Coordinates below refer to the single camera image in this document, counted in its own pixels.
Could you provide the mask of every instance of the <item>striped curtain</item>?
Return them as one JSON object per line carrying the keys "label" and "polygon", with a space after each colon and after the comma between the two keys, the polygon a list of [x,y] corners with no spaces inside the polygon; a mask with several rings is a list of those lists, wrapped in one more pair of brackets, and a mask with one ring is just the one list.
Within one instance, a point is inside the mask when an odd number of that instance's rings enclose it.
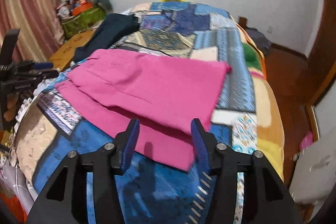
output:
{"label": "striped curtain", "polygon": [[0,0],[0,44],[9,29],[20,28],[13,60],[46,61],[63,42],[55,9],[60,0]]}

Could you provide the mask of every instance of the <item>patchwork quilt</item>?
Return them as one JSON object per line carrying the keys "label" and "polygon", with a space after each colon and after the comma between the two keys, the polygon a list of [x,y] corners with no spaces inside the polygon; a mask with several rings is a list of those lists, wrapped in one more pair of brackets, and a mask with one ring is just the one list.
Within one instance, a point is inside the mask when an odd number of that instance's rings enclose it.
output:
{"label": "patchwork quilt", "polygon": [[[278,107],[260,70],[257,52],[229,13],[188,2],[140,4],[128,13],[139,17],[140,30],[123,37],[113,48],[226,61],[231,65],[232,72],[226,76],[211,117],[210,131],[218,142],[236,151],[248,154],[256,149],[263,151],[282,176],[284,138]],[[40,94],[17,132],[19,166],[38,193],[70,150],[88,153],[113,142],[110,136],[81,117],[54,88],[55,83],[66,80],[68,71]],[[92,180],[89,174],[90,224],[95,223]],[[186,173],[139,153],[135,153],[126,174],[116,176],[126,224],[202,224],[215,182],[216,177],[200,171],[197,161]],[[243,198],[244,176],[239,174],[235,223],[241,222]]]}

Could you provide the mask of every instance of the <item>bed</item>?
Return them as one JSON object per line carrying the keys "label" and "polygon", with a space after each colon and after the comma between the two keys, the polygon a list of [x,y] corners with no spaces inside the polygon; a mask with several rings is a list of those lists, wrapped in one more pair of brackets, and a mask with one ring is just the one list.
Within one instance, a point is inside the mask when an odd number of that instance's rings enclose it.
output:
{"label": "bed", "polygon": [[[123,37],[114,48],[170,55],[201,56],[226,61],[226,75],[211,117],[210,132],[218,142],[251,154],[261,150],[283,178],[284,132],[273,92],[266,81],[263,54],[225,10],[188,2],[145,3],[125,12],[139,18],[140,30]],[[77,63],[80,66],[85,60]],[[39,193],[70,150],[92,152],[113,139],[89,123],[55,89],[68,69],[35,100],[16,134],[14,157]],[[130,169],[116,178],[126,224],[205,222],[215,177],[199,171],[169,168],[135,153]],[[238,176],[235,223],[243,208],[244,177]],[[95,223],[92,175],[87,178],[89,223]]]}

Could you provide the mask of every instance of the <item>folded pink garment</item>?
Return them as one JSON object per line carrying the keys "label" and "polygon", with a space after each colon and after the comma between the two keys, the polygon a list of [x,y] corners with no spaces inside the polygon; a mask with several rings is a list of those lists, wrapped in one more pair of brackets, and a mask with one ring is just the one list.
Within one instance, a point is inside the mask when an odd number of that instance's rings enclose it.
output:
{"label": "folded pink garment", "polygon": [[126,50],[97,50],[56,85],[89,122],[111,137],[131,118],[140,120],[135,150],[182,170],[194,161],[190,122],[209,128],[225,74],[225,62],[152,56]]}

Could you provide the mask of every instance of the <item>wooden floor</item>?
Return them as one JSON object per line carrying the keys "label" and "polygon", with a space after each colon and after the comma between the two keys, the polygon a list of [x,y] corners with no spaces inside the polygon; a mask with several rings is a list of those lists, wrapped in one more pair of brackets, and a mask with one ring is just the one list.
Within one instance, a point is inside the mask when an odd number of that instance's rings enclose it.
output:
{"label": "wooden floor", "polygon": [[299,151],[301,140],[310,130],[301,96],[302,89],[298,90],[295,83],[307,64],[298,56],[273,48],[265,62],[267,81],[277,100],[285,132],[283,175],[288,185],[294,169],[293,155]]}

